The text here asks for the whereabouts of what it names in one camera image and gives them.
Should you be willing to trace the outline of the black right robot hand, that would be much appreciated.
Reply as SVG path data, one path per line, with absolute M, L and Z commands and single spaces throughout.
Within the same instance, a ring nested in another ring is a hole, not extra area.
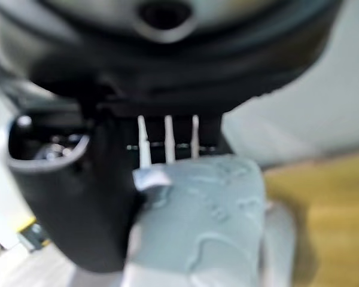
M 138 117 L 153 160 L 163 119 L 178 158 L 201 119 L 203 155 L 228 150 L 221 117 L 322 55 L 342 1 L 0 1 L 0 88 L 17 112 L 0 153 L 31 211 L 77 266 L 123 268 L 142 203 Z

